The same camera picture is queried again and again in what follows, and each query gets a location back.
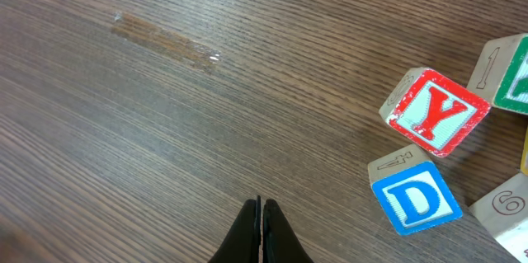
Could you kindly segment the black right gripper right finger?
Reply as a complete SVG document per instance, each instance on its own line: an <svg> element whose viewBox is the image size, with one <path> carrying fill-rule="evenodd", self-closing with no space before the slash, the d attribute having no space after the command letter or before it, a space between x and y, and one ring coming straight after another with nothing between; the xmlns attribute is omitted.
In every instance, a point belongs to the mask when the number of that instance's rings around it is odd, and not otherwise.
<svg viewBox="0 0 528 263"><path fill-rule="evenodd" d="M314 263L275 200L266 200L262 217L264 263Z"/></svg>

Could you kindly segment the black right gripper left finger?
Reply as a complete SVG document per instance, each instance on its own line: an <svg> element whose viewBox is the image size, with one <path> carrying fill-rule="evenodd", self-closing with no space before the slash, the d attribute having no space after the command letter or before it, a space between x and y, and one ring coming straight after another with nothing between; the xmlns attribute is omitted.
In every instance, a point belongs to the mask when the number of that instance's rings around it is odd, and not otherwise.
<svg viewBox="0 0 528 263"><path fill-rule="evenodd" d="M258 263L261 245L261 197L246 200L209 263Z"/></svg>

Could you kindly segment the blue side block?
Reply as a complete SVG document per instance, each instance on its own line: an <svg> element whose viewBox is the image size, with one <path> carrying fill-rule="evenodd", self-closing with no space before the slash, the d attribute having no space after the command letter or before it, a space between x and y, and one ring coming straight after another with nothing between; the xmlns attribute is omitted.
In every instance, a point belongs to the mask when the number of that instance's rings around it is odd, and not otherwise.
<svg viewBox="0 0 528 263"><path fill-rule="evenodd" d="M370 162L367 169L376 199L401 236L463 216L435 163L416 144Z"/></svg>

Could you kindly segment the red Y letter block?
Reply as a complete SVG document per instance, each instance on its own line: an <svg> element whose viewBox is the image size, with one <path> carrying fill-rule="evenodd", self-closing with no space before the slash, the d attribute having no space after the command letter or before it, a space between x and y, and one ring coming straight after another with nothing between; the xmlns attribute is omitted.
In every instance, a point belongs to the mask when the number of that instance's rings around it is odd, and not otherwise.
<svg viewBox="0 0 528 263"><path fill-rule="evenodd" d="M409 69L379 109L382 120L437 157L449 156L491 105L432 68Z"/></svg>

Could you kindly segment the green side picture block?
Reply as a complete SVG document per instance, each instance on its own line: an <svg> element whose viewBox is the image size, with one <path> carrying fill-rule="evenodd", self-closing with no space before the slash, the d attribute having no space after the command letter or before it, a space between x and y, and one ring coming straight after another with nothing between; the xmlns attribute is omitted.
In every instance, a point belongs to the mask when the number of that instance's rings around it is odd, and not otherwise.
<svg viewBox="0 0 528 263"><path fill-rule="evenodd" d="M527 175L517 173L469 211L504 249L527 263Z"/></svg>

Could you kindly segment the yellow side picture block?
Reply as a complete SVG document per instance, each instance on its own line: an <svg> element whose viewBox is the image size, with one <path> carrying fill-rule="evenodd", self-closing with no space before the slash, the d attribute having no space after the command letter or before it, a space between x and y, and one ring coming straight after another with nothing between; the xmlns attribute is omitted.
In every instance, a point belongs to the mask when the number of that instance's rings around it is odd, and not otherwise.
<svg viewBox="0 0 528 263"><path fill-rule="evenodd" d="M523 144L520 170L525 175L528 175L528 130L526 131L525 141Z"/></svg>

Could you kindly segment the green N letter block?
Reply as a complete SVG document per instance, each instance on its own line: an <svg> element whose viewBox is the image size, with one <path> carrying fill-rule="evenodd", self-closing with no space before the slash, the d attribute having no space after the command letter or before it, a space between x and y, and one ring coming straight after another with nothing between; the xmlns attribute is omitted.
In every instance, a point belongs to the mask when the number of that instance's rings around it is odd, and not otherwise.
<svg viewBox="0 0 528 263"><path fill-rule="evenodd" d="M467 89L495 108L527 115L527 34L488 41Z"/></svg>

